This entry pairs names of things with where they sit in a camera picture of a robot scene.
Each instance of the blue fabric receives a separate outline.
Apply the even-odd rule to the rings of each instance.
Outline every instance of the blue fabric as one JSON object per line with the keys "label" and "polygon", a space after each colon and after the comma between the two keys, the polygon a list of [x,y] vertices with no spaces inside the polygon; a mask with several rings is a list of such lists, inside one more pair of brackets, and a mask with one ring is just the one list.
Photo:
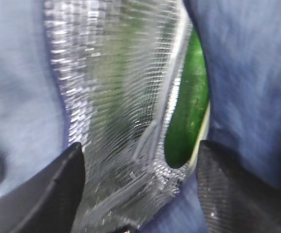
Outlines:
{"label": "blue fabric", "polygon": [[67,146],[65,110],[45,46],[42,0],[0,0],[0,196]]}
{"label": "blue fabric", "polygon": [[[237,151],[244,168],[281,189],[281,0],[184,2],[207,62],[209,139]],[[191,177],[140,232],[204,232],[202,215]]]}

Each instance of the silver mesh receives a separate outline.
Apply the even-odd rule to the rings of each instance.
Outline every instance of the silver mesh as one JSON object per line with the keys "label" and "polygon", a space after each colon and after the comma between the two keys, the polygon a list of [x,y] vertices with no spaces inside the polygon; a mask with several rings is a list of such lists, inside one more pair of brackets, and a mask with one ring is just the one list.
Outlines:
{"label": "silver mesh", "polygon": [[73,232],[139,227],[178,192],[163,140],[191,25],[181,0],[46,0],[53,73],[87,181]]}

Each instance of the mesh netting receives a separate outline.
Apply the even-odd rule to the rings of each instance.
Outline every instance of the mesh netting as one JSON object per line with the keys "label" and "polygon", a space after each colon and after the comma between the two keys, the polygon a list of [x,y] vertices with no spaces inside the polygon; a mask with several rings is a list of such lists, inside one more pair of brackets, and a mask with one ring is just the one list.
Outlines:
{"label": "mesh netting", "polygon": [[138,227],[178,192],[163,140],[191,25],[176,0],[47,0],[54,74],[87,183],[74,232]]}

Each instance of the green object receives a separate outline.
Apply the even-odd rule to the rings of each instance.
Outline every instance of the green object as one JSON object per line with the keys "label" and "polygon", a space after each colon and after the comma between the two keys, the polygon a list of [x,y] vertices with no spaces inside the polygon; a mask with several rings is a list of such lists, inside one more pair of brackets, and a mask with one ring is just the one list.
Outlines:
{"label": "green object", "polygon": [[164,141],[172,168],[189,161],[208,105],[209,91],[202,47],[193,31],[188,45],[175,111]]}

